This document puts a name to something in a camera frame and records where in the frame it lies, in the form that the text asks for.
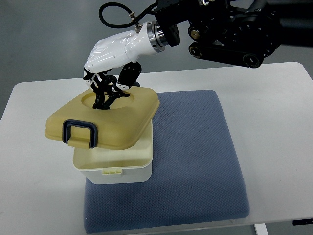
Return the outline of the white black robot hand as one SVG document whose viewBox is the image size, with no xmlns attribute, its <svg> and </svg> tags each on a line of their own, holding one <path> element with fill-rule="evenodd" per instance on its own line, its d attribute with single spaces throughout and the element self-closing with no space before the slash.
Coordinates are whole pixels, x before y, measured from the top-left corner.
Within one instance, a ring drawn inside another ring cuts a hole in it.
<svg viewBox="0 0 313 235">
<path fill-rule="evenodd" d="M 156 55 L 165 50 L 168 42 L 157 22 L 145 22 L 139 31 L 130 30 L 99 40 L 84 65 L 84 80 L 95 93 L 104 91 L 104 75 L 113 68 L 141 55 Z"/>
</svg>

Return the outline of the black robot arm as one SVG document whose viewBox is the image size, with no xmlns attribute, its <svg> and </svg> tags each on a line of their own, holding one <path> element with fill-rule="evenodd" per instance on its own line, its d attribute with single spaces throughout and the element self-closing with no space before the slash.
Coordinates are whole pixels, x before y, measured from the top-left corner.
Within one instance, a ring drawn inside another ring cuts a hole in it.
<svg viewBox="0 0 313 235">
<path fill-rule="evenodd" d="M 188 21 L 189 53 L 202 60 L 259 67 L 280 45 L 313 45 L 310 0 L 255 0 L 248 8 L 228 0 L 159 0 L 154 16 L 170 46 Z"/>
</svg>

